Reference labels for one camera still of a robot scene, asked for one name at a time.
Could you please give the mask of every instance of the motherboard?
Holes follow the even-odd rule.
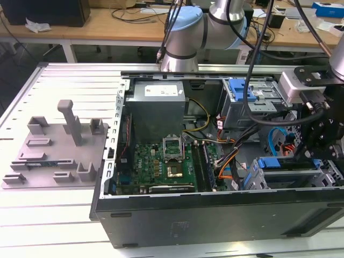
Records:
[[[215,187],[216,146],[206,143],[136,144],[131,173],[119,172],[116,194],[209,191]]]

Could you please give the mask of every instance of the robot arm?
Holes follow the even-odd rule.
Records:
[[[301,144],[296,159],[343,159],[344,136],[344,37],[333,51],[326,66],[297,67],[284,72],[279,88],[285,99],[301,104],[299,118],[323,108],[324,115],[311,123],[299,125]]]
[[[198,71],[196,54],[199,49],[226,50],[240,43],[227,21],[227,4],[228,0],[218,0],[210,6],[209,14],[203,14],[198,7],[181,7],[166,41],[161,71]],[[243,0],[230,1],[231,21],[243,35],[246,20],[242,5]]]

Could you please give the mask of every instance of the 3d printed part holder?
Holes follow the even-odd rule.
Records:
[[[67,124],[48,124],[32,117],[30,133],[12,171],[3,177],[3,189],[91,187],[102,166],[108,125],[99,118],[81,124],[71,100],[60,100],[58,110]]]

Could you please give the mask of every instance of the floor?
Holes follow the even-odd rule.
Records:
[[[48,45],[25,44],[28,51],[38,61],[48,62],[66,62],[62,48],[56,50],[48,57],[43,54],[49,50]],[[16,44],[16,55],[5,52],[0,56],[0,116],[9,106],[18,91],[24,85],[31,73],[34,71],[37,63],[27,54],[20,44]],[[156,59],[156,47],[143,47],[142,56],[138,55],[137,47],[112,46],[112,59],[108,60],[105,46],[101,46],[101,52],[97,53],[96,46],[74,46],[78,62],[117,62],[117,63],[154,63]],[[4,52],[4,46],[0,44],[0,52]],[[212,50],[210,60],[207,63],[215,64],[235,64],[238,50]],[[204,63],[204,51],[198,53],[198,62]],[[324,60],[311,60],[312,64],[322,64]],[[275,60],[263,59],[263,65],[307,65],[308,63],[279,62]]]

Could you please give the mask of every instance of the yellow wire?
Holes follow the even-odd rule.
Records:
[[[208,126],[209,122],[210,122],[210,114],[205,109],[205,107],[200,102],[198,102],[197,100],[195,100],[193,98],[190,98],[190,100],[196,102],[204,110],[204,112],[206,113],[206,122],[205,122],[204,126],[201,126],[199,128],[194,128],[194,129],[186,129],[186,130],[183,130],[183,132],[197,132],[197,131],[200,131],[200,130],[206,128]]]

